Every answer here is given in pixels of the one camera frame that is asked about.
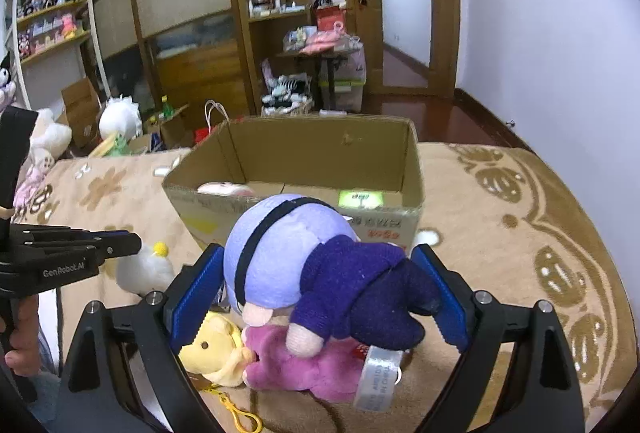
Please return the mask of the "person's left hand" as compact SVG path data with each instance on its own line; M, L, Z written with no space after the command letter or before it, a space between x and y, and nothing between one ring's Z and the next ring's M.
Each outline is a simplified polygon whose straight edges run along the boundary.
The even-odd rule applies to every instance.
M20 301L10 336L12 349L4 355L6 365L21 377L33 377L40 370L38 307L37 295Z

